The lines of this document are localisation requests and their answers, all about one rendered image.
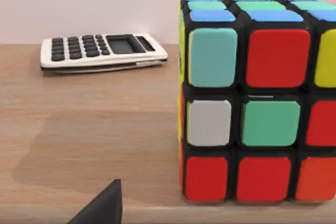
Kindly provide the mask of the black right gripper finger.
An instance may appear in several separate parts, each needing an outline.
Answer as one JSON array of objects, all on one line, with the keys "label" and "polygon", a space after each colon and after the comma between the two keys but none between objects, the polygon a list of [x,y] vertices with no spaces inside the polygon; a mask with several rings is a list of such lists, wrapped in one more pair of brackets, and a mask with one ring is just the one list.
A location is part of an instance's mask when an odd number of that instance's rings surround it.
[{"label": "black right gripper finger", "polygon": [[115,179],[67,224],[122,224],[121,179]]}]

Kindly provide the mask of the white calculator with black keys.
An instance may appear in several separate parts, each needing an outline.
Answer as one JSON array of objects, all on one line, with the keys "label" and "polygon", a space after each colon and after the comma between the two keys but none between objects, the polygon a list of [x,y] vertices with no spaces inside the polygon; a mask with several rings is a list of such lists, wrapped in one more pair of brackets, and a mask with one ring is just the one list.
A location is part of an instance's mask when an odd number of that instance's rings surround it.
[{"label": "white calculator with black keys", "polygon": [[88,34],[43,40],[43,72],[81,73],[161,65],[167,52],[149,34]]}]

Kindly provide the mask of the multicoloured puzzle cube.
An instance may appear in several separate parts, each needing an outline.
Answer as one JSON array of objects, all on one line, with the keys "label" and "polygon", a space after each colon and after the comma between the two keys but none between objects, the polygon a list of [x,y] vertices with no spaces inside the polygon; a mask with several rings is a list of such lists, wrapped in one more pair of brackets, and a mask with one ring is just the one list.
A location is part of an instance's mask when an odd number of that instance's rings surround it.
[{"label": "multicoloured puzzle cube", "polygon": [[178,154],[194,202],[336,195],[336,5],[181,0]]}]

